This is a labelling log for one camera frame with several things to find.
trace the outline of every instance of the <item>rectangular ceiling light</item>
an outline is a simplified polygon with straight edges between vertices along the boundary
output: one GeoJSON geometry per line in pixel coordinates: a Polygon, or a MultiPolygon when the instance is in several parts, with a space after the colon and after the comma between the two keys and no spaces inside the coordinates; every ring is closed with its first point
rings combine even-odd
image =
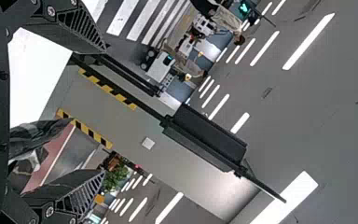
{"type": "Polygon", "coordinates": [[[138,3],[139,0],[123,1],[106,32],[111,35],[120,35],[138,3]]]}
{"type": "Polygon", "coordinates": [[[246,20],[242,25],[241,25],[241,29],[248,24],[248,20],[246,20]]]}
{"type": "Polygon", "coordinates": [[[142,40],[142,43],[144,45],[148,45],[150,43],[150,40],[152,40],[153,36],[155,35],[155,32],[158,30],[159,26],[163,22],[165,16],[170,11],[170,8],[172,7],[174,2],[175,1],[173,0],[165,1],[164,7],[159,11],[158,16],[153,21],[153,24],[149,28],[147,28],[147,33],[142,40]]]}
{"type": "Polygon", "coordinates": [[[231,132],[237,133],[249,117],[250,115],[248,113],[244,113],[242,117],[237,121],[237,123],[232,127],[231,132]]]}
{"type": "Polygon", "coordinates": [[[127,39],[132,41],[137,41],[138,37],[141,35],[141,32],[144,30],[145,26],[149,22],[149,19],[152,17],[153,12],[158,7],[160,0],[148,1],[144,9],[142,9],[141,14],[138,16],[138,19],[133,24],[130,33],[127,35],[127,39]]]}
{"type": "Polygon", "coordinates": [[[237,59],[237,61],[235,61],[235,64],[238,64],[241,60],[242,60],[242,58],[243,58],[243,56],[245,56],[245,54],[248,52],[248,50],[252,47],[252,45],[255,43],[255,38],[253,38],[252,40],[251,40],[251,42],[248,44],[248,46],[246,46],[246,48],[243,50],[243,52],[240,54],[240,57],[238,57],[238,59],[237,59]]]}
{"type": "Polygon", "coordinates": [[[251,26],[251,23],[247,23],[247,24],[245,25],[245,27],[243,28],[243,31],[245,32],[245,31],[249,28],[249,26],[251,26]]]}
{"type": "Polygon", "coordinates": [[[136,218],[136,216],[142,210],[146,203],[147,198],[144,198],[144,200],[138,205],[138,207],[136,207],[135,211],[133,211],[132,215],[130,216],[129,222],[132,222],[136,218]]]}
{"type": "Polygon", "coordinates": [[[223,57],[223,55],[225,55],[226,51],[227,51],[227,48],[223,49],[223,52],[219,55],[219,57],[216,60],[217,63],[220,61],[220,59],[222,59],[222,57],[223,57]]]}
{"type": "Polygon", "coordinates": [[[321,31],[326,27],[326,25],[334,18],[335,13],[328,14],[325,16],[316,27],[310,32],[307,38],[302,42],[300,47],[295,51],[295,53],[289,58],[286,64],[283,66],[283,70],[289,70],[301,57],[301,55],[307,50],[307,48],[312,44],[312,42],[318,37],[321,31]]]}
{"type": "Polygon", "coordinates": [[[124,190],[126,190],[126,188],[129,186],[130,182],[127,182],[124,187],[121,189],[121,192],[124,192],[124,190]]]}
{"type": "Polygon", "coordinates": [[[110,211],[115,210],[116,206],[120,203],[120,199],[118,199],[117,201],[115,201],[115,203],[113,204],[113,206],[110,208],[110,211]]]}
{"type": "Polygon", "coordinates": [[[129,209],[129,207],[131,206],[132,203],[133,203],[133,198],[131,198],[131,199],[127,202],[126,206],[124,206],[123,210],[121,210],[121,212],[120,212],[120,216],[121,216],[121,217],[124,216],[124,214],[126,214],[127,210],[129,209]]]}
{"type": "Polygon", "coordinates": [[[114,200],[112,201],[112,203],[111,203],[110,206],[109,206],[109,209],[112,209],[112,207],[115,205],[116,201],[117,201],[117,199],[114,199],[114,200]]]}
{"type": "Polygon", "coordinates": [[[149,182],[149,180],[153,177],[152,174],[147,176],[147,179],[144,181],[143,186],[146,186],[146,184],[149,182]]]}
{"type": "Polygon", "coordinates": [[[261,56],[263,56],[263,54],[267,51],[267,49],[269,48],[269,46],[272,44],[272,42],[274,42],[275,38],[278,36],[279,31],[275,31],[274,34],[269,38],[269,40],[267,41],[267,43],[263,46],[263,48],[257,53],[257,55],[255,56],[255,58],[252,60],[251,62],[251,66],[255,66],[256,63],[258,62],[258,60],[261,58],[261,56]]]}
{"type": "Polygon", "coordinates": [[[205,108],[205,106],[207,104],[209,104],[209,102],[212,100],[212,98],[214,97],[214,95],[217,93],[217,91],[220,89],[220,85],[217,85],[214,90],[211,92],[211,94],[209,95],[209,97],[206,99],[206,101],[203,103],[202,108],[205,108]]]}
{"type": "Polygon", "coordinates": [[[142,175],[140,175],[138,177],[138,179],[136,180],[135,184],[132,186],[132,189],[136,189],[136,187],[139,185],[139,183],[141,182],[142,178],[144,178],[142,175]]]}
{"type": "MultiPolygon", "coordinates": [[[[266,6],[266,8],[264,8],[264,10],[261,12],[261,15],[266,15],[266,13],[269,11],[269,8],[272,6],[272,2],[269,2],[268,5],[266,6]]],[[[260,22],[260,19],[257,19],[257,21],[255,21],[255,25],[257,25],[260,22]]]]}
{"type": "Polygon", "coordinates": [[[229,94],[225,95],[225,97],[222,99],[222,101],[220,101],[219,105],[217,105],[217,107],[214,109],[212,114],[208,117],[209,120],[213,119],[214,116],[216,116],[217,112],[219,112],[219,110],[223,107],[223,105],[225,105],[228,98],[229,98],[229,94]]]}
{"type": "Polygon", "coordinates": [[[212,79],[212,81],[209,83],[209,85],[206,87],[205,91],[202,92],[201,96],[200,96],[200,99],[203,98],[203,96],[206,94],[206,92],[212,87],[214,83],[214,79],[212,79]]]}
{"type": "Polygon", "coordinates": [[[287,203],[274,200],[251,224],[279,224],[317,187],[318,183],[307,172],[302,172],[281,194],[287,203]]]}
{"type": "Polygon", "coordinates": [[[178,192],[175,197],[168,203],[168,205],[162,210],[162,212],[156,218],[155,224],[160,224],[162,220],[173,210],[173,208],[179,203],[179,201],[183,198],[184,194],[182,192],[178,192]]]}
{"type": "Polygon", "coordinates": [[[120,207],[123,206],[124,202],[126,202],[126,199],[121,200],[121,202],[118,204],[118,206],[115,209],[115,213],[117,213],[118,210],[120,210],[120,207]]]}
{"type": "Polygon", "coordinates": [[[240,49],[241,46],[237,46],[232,53],[229,55],[229,57],[226,60],[226,63],[229,63],[229,61],[231,61],[232,57],[234,57],[234,55],[237,53],[237,51],[240,49]]]}
{"type": "Polygon", "coordinates": [[[126,188],[126,191],[128,191],[130,188],[131,188],[131,186],[133,185],[133,183],[135,182],[135,178],[133,178],[132,180],[131,180],[131,182],[130,182],[130,184],[127,186],[127,188],[126,188]]]}
{"type": "Polygon", "coordinates": [[[201,87],[199,88],[199,92],[201,92],[203,90],[203,88],[206,86],[206,84],[209,82],[209,80],[211,79],[211,77],[207,77],[204,81],[204,83],[202,83],[201,87]]]}
{"type": "Polygon", "coordinates": [[[275,9],[272,11],[272,16],[275,16],[279,9],[281,9],[281,7],[283,6],[283,4],[286,2],[286,0],[282,0],[278,5],[277,7],[275,7],[275,9]]]}

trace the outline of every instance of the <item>black metal frame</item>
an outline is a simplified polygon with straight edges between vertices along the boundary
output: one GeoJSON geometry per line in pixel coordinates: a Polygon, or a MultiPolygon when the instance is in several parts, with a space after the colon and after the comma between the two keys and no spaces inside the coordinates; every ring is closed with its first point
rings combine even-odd
{"type": "Polygon", "coordinates": [[[108,54],[93,54],[91,55],[97,62],[105,65],[110,70],[117,73],[119,76],[125,78],[132,85],[138,87],[151,97],[159,96],[161,89],[150,82],[147,82],[142,77],[131,71],[128,67],[124,66],[120,62],[116,61],[108,54]]]}
{"type": "MultiPolygon", "coordinates": [[[[65,39],[58,41],[60,44],[72,50],[85,50],[86,53],[104,52],[105,45],[101,40],[101,34],[96,29],[94,21],[88,20],[90,13],[85,8],[81,0],[76,1],[59,1],[59,0],[0,0],[0,223],[5,224],[38,224],[38,223],[70,223],[76,224],[81,221],[71,211],[59,211],[57,207],[59,195],[57,198],[51,197],[50,194],[43,195],[42,198],[32,199],[33,203],[38,202],[39,207],[31,205],[29,200],[16,194],[7,181],[8,174],[8,146],[9,146],[9,87],[10,73],[8,63],[7,44],[13,37],[13,34],[22,26],[37,32],[45,38],[55,40],[65,35],[65,39]],[[65,19],[65,13],[71,13],[78,17],[72,18],[71,22],[74,27],[68,27],[62,22],[65,19]],[[85,36],[85,29],[88,27],[90,36],[85,36]],[[51,216],[46,216],[45,207],[52,207],[51,216]]],[[[77,178],[74,174],[69,174],[65,179],[59,179],[54,182],[55,185],[49,185],[50,192],[57,192],[61,189],[71,190],[75,193],[80,190],[84,194],[84,199],[89,203],[96,194],[101,190],[101,176],[104,171],[91,171],[87,177],[99,178],[100,183],[94,186],[94,191],[89,192],[78,188],[87,184],[87,179],[77,178]],[[76,179],[76,186],[71,183],[71,179],[76,179]]],[[[35,189],[33,193],[40,193],[43,189],[35,189]]]]}

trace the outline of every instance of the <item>industrial equipment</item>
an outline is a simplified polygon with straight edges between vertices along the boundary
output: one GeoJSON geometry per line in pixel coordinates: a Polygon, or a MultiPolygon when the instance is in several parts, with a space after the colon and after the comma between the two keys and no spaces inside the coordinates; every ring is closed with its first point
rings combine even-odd
{"type": "Polygon", "coordinates": [[[101,190],[104,171],[75,172],[21,196],[7,182],[10,147],[7,44],[20,27],[79,53],[103,53],[106,46],[80,0],[0,0],[0,223],[80,223],[101,190]]]}
{"type": "MultiPolygon", "coordinates": [[[[10,99],[7,43],[20,27],[78,53],[105,53],[106,46],[80,0],[0,0],[0,223],[76,224],[82,220],[95,195],[101,190],[103,171],[76,171],[21,196],[7,183],[10,99]]],[[[98,74],[76,57],[72,57],[72,61],[87,73],[98,74]]],[[[170,64],[172,59],[166,57],[163,62],[170,64]]],[[[278,193],[250,175],[241,164],[247,145],[240,139],[186,105],[182,105],[174,116],[164,117],[119,86],[113,86],[116,86],[115,91],[121,91],[159,120],[164,134],[222,171],[234,170],[237,176],[248,178],[272,197],[285,202],[278,193]]]]}

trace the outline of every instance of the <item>potted plant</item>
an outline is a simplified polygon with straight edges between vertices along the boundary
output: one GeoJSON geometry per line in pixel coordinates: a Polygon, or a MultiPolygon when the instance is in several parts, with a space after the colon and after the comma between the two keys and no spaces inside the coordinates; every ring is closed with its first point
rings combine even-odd
{"type": "Polygon", "coordinates": [[[121,180],[124,180],[129,173],[128,168],[124,165],[123,162],[115,166],[115,169],[112,171],[107,171],[105,179],[103,181],[104,192],[108,193],[116,189],[118,183],[121,180]]]}

